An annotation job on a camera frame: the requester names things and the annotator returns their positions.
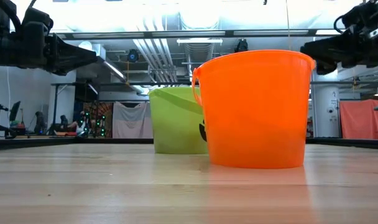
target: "person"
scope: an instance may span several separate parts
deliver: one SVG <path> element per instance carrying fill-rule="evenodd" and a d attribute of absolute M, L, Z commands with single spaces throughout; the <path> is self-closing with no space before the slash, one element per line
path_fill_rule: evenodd
<path fill-rule="evenodd" d="M 64 127 L 67 127 L 67 126 L 68 126 L 69 122 L 68 122 L 68 120 L 67 120 L 67 118 L 66 118 L 65 115 L 62 115 L 62 116 L 60 117 L 60 124 L 61 124 L 61 128 L 62 128 L 62 129 L 63 129 Z"/>
<path fill-rule="evenodd" d="M 86 117 L 85 117 L 85 112 L 82 111 L 80 112 L 80 115 L 81 115 L 81 119 L 84 121 L 84 122 L 79 122 L 79 121 L 74 121 L 72 122 L 72 124 L 69 124 L 67 126 L 68 129 L 75 129 L 76 133 L 82 133 L 86 127 Z M 92 123 L 94 123 L 95 120 L 91 120 L 90 122 L 88 122 L 88 129 L 92 128 Z"/>
<path fill-rule="evenodd" d="M 41 111 L 35 112 L 35 116 L 37 117 L 37 121 L 35 122 L 34 133 L 35 134 L 43 134 L 47 129 L 45 125 L 44 114 Z"/>

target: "bucket handle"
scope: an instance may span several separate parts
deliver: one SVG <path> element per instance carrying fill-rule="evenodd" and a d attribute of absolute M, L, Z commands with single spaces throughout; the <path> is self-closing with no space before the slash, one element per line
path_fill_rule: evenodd
<path fill-rule="evenodd" d="M 201 97 L 196 93 L 196 89 L 195 89 L 196 81 L 199 79 L 199 77 L 198 77 L 199 74 L 198 73 L 200 73 L 200 68 L 195 68 L 195 70 L 193 71 L 192 79 L 191 79 L 191 89 L 193 90 L 193 96 L 195 96 L 196 102 L 200 106 L 203 106 L 203 104 L 201 102 Z"/>

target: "white column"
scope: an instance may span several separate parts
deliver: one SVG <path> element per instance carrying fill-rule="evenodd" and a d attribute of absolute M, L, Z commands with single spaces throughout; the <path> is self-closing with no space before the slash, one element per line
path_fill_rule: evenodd
<path fill-rule="evenodd" d="M 325 76 L 313 74 L 313 81 L 337 81 L 337 70 Z M 316 138 L 339 137 L 339 88 L 312 85 L 313 132 Z"/>

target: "bucket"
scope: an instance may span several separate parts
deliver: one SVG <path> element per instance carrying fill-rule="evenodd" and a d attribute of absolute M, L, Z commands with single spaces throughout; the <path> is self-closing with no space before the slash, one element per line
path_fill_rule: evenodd
<path fill-rule="evenodd" d="M 212 59 L 193 73 L 213 164 L 279 169 L 303 165 L 312 58 L 255 50 Z"/>
<path fill-rule="evenodd" d="M 156 153 L 207 153 L 203 110 L 190 87 L 156 89 L 149 93 L 149 100 Z"/>

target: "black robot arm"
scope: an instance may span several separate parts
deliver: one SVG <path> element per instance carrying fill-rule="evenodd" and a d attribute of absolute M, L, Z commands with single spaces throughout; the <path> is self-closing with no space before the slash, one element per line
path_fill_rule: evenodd
<path fill-rule="evenodd" d="M 341 19 L 345 31 L 337 29 L 336 23 Z M 378 2 L 370 0 L 362 3 L 334 22 L 338 36 L 307 42 L 300 51 L 316 60 L 316 71 L 326 75 L 337 69 L 356 65 L 378 66 Z"/>
<path fill-rule="evenodd" d="M 9 20 L 15 32 L 9 32 Z M 50 34 L 53 20 L 48 14 L 29 7 L 20 23 L 16 6 L 0 0 L 0 66 L 41 68 L 57 75 L 66 75 L 76 68 L 97 61 L 93 51 L 81 49 Z"/>

